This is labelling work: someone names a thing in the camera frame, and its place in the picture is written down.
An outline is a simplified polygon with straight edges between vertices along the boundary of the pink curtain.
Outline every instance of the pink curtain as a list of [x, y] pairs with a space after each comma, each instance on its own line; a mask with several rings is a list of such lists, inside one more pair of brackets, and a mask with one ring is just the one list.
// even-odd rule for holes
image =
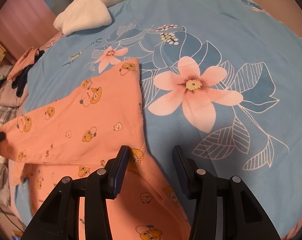
[[39, 48], [57, 34], [54, 19], [44, 0], [7, 0], [0, 10], [0, 42], [18, 59], [29, 47]]

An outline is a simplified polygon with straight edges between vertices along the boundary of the bed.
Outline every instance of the bed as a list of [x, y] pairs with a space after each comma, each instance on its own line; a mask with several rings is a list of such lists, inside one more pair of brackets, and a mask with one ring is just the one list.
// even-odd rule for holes
[[[63, 36], [45, 52], [29, 71], [22, 113], [66, 98], [83, 80], [110, 71], [112, 62], [137, 58], [147, 148], [188, 220], [194, 203], [175, 175], [170, 152], [176, 144], [212, 174], [240, 176], [289, 239], [302, 218], [302, 39], [252, 0], [127, 0], [109, 11], [111, 25]], [[192, 66], [192, 77], [182, 62]], [[224, 74], [206, 87], [208, 69]], [[188, 97], [175, 94], [168, 72], [180, 76]], [[203, 121], [198, 109], [204, 106], [194, 95], [209, 87], [232, 92], [234, 101], [212, 95], [205, 105], [210, 120]], [[47, 186], [39, 192], [39, 180], [52, 189], [67, 175], [52, 175], [48, 166], [31, 165], [30, 178], [15, 189], [26, 225], [50, 192]]]

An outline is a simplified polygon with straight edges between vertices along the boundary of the orange garment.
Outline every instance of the orange garment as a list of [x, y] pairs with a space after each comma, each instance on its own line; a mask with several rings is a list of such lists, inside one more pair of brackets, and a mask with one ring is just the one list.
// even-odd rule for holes
[[29, 48], [15, 63], [14, 67], [7, 76], [7, 80], [14, 80], [15, 77], [28, 65], [34, 64], [34, 57], [38, 55], [39, 49]]
[[[121, 72], [128, 64], [134, 67]], [[28, 173], [34, 212], [62, 177], [85, 177], [128, 145], [131, 159], [121, 193], [107, 201], [114, 240], [188, 239], [183, 208], [147, 152], [139, 78], [139, 61], [123, 61], [0, 128], [6, 133], [0, 155], [17, 162], [14, 177], [22, 179], [33, 167]], [[82, 205], [80, 210], [84, 219]]]

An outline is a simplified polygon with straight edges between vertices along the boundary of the large pink flower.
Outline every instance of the large pink flower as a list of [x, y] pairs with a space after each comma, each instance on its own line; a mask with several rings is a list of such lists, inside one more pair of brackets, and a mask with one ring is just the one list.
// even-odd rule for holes
[[211, 66], [200, 75], [199, 66], [194, 59], [182, 57], [178, 62], [178, 69], [180, 75], [166, 71], [155, 76], [154, 85], [171, 92], [148, 107], [151, 113], [168, 115], [182, 103], [186, 119], [199, 130], [209, 133], [216, 117], [212, 102], [235, 106], [243, 100], [243, 96], [237, 91], [210, 88], [226, 77], [227, 71], [222, 67]]
[[116, 65], [121, 62], [118, 58], [115, 56], [123, 56], [128, 52], [128, 48], [123, 48], [123, 49], [112, 49], [112, 47], [108, 47], [104, 53], [94, 62], [99, 64], [99, 73], [101, 73], [103, 70], [106, 69], [106, 67], [110, 64]]

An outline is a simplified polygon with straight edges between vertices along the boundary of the black cable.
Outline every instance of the black cable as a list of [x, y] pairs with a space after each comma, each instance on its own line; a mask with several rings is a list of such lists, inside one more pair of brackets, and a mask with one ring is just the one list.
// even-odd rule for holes
[[2, 211], [2, 213], [6, 216], [6, 218], [17, 228], [19, 229], [22, 233], [24, 233], [24, 231], [22, 229], [20, 229], [16, 224], [14, 224], [12, 222], [12, 220], [9, 219], [9, 217], [5, 214], [5, 212], [3, 211], [3, 209], [0, 207], [0, 210]]

